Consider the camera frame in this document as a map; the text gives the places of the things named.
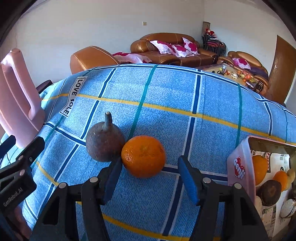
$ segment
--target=blue plaid blanket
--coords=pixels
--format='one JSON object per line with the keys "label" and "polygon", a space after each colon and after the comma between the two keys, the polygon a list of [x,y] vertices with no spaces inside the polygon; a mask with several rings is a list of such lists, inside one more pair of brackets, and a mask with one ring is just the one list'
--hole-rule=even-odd
{"label": "blue plaid blanket", "polygon": [[[59,111],[80,76],[87,79],[70,116],[63,117]],[[109,165],[92,160],[85,145],[87,131],[104,121],[106,111],[126,139],[153,136],[167,155],[163,171],[149,179],[137,179],[123,168],[112,200],[101,207],[112,241],[189,240],[199,208],[190,202],[178,174],[180,155],[217,183],[227,184],[226,159],[248,135],[296,142],[296,119],[286,108],[236,82],[192,68],[98,67],[51,85],[41,98],[46,117],[38,135],[46,146],[32,166],[37,189],[22,206],[31,228],[59,183],[83,183]],[[13,147],[1,167],[20,152]],[[87,240],[81,204],[76,209],[79,238]],[[220,204],[216,237],[222,219]]]}

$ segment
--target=barcode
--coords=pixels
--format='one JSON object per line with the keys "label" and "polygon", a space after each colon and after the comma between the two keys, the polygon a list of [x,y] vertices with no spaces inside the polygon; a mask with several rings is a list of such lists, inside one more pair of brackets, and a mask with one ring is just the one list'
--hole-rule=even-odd
{"label": "barcode", "polygon": [[279,157],[279,159],[280,159],[281,161],[283,161],[283,162],[286,164],[287,161],[285,160],[285,155],[286,155],[286,154],[281,154],[280,157]]}

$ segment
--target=pink floral pillow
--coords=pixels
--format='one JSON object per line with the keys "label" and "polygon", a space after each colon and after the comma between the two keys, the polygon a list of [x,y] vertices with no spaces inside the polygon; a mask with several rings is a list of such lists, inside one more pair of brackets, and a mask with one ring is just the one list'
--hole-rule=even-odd
{"label": "pink floral pillow", "polygon": [[181,45],[172,45],[172,48],[175,50],[175,55],[177,57],[190,57],[190,56],[194,56],[193,53],[191,53],[189,50],[185,49],[183,46]]}
{"label": "pink floral pillow", "polygon": [[233,58],[234,65],[238,65],[238,67],[242,69],[251,69],[251,66],[244,58]]}
{"label": "pink floral pillow", "polygon": [[185,49],[189,50],[193,54],[199,54],[195,43],[192,43],[191,41],[189,41],[186,38],[183,38],[183,41],[184,41],[184,48]]}
{"label": "pink floral pillow", "polygon": [[152,60],[149,59],[148,57],[140,55],[140,54],[136,54],[136,53],[118,52],[118,53],[113,54],[113,56],[120,63],[131,62],[134,64],[141,64],[141,63],[152,62]]}
{"label": "pink floral pillow", "polygon": [[163,42],[160,40],[154,40],[154,41],[150,41],[150,43],[152,43],[159,50],[160,53],[174,54],[174,55],[176,53],[172,45],[166,42]]}

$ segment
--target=cardboard box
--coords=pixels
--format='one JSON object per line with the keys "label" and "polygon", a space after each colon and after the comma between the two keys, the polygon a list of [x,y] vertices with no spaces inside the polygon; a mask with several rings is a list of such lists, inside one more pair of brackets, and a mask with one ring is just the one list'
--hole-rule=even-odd
{"label": "cardboard box", "polygon": [[[289,168],[296,170],[296,146],[257,136],[248,136],[244,139],[227,159],[227,178],[230,186],[240,183],[253,203],[255,202],[256,186],[252,154],[261,154],[259,152],[263,152],[263,155],[267,157],[269,166],[268,173],[257,187],[272,179],[275,172],[280,169],[285,172]],[[281,218],[279,213],[281,206],[287,200],[290,189],[281,193],[280,199],[274,206],[263,207],[261,218],[270,238],[275,237],[289,224],[290,219]]]}

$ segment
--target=metal screw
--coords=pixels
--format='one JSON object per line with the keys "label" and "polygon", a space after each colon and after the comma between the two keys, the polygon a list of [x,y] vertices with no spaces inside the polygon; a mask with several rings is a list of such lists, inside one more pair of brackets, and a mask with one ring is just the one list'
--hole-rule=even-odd
{"label": "metal screw", "polygon": [[23,170],[20,171],[20,176],[22,176],[24,174],[25,174],[25,170],[23,169]]}
{"label": "metal screw", "polygon": [[211,179],[209,179],[208,177],[204,177],[202,180],[204,183],[210,183]]}
{"label": "metal screw", "polygon": [[89,179],[89,181],[91,183],[96,183],[98,181],[98,178],[97,177],[92,177],[91,179]]}
{"label": "metal screw", "polygon": [[66,183],[60,183],[60,184],[59,184],[59,188],[61,188],[61,189],[65,188],[66,186],[67,186]]}
{"label": "metal screw", "polygon": [[235,187],[236,189],[241,189],[241,188],[242,188],[242,186],[241,186],[239,183],[235,183],[235,184],[234,184],[234,187]]}

